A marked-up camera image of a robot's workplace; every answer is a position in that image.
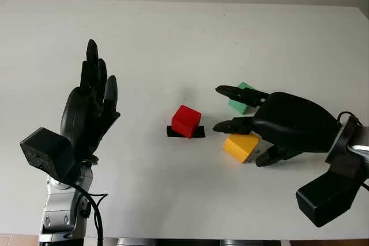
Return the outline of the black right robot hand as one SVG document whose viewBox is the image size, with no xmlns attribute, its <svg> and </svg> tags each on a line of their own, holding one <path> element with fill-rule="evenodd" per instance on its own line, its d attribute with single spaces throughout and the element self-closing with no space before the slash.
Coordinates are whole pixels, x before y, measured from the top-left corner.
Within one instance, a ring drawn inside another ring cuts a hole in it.
<svg viewBox="0 0 369 246">
<path fill-rule="evenodd" d="M 220 85 L 216 92 L 257 111 L 217 123 L 213 130 L 226 134 L 258 134 L 272 144 L 256 158 L 258 167 L 289 160 L 302 153 L 327 153 L 340 130 L 339 121 L 322 106 L 285 92 L 265 93 Z"/>
</svg>

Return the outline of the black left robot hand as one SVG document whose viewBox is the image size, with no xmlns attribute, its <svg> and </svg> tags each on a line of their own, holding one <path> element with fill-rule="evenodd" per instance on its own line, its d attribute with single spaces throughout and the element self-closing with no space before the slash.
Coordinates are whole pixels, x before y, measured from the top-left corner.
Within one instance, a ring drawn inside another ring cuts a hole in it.
<svg viewBox="0 0 369 246">
<path fill-rule="evenodd" d="M 61 120 L 61 135 L 70 141 L 77 160 L 97 164 L 94 152 L 121 115 L 116 110 L 117 102 L 116 77 L 107 75 L 106 63 L 99 58 L 96 42 L 90 39 L 80 85 L 69 94 Z"/>
</svg>

